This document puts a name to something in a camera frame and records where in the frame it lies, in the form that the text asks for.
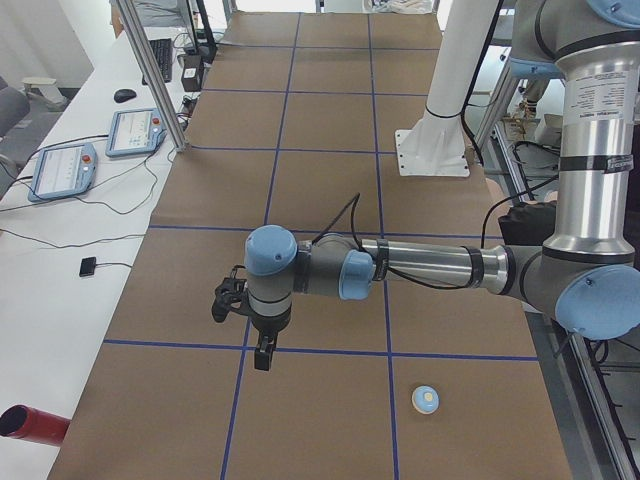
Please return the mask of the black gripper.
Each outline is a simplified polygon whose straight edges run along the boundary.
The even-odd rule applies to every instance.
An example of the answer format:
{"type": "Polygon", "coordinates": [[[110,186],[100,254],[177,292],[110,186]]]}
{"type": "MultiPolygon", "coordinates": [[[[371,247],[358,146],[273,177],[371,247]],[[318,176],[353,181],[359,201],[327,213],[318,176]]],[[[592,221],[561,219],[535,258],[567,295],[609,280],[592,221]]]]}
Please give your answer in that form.
{"type": "Polygon", "coordinates": [[[258,342],[254,350],[254,368],[269,371],[272,365],[274,345],[277,337],[284,329],[284,322],[278,319],[255,319],[254,328],[258,331],[258,342]]]}

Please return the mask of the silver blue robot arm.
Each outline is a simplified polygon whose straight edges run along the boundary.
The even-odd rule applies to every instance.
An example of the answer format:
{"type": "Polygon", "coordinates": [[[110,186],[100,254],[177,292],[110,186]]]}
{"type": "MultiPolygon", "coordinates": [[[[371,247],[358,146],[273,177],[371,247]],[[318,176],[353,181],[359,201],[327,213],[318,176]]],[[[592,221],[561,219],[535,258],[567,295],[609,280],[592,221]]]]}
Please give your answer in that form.
{"type": "Polygon", "coordinates": [[[484,288],[522,300],[591,340],[639,323],[639,274],[624,239],[639,83],[635,1],[520,1],[513,62],[566,81],[555,229],[541,246],[490,249],[323,234],[297,241],[275,225],[245,244],[245,314],[259,336],[254,365],[271,366],[294,293],[360,300],[388,274],[436,289],[484,288]]]}

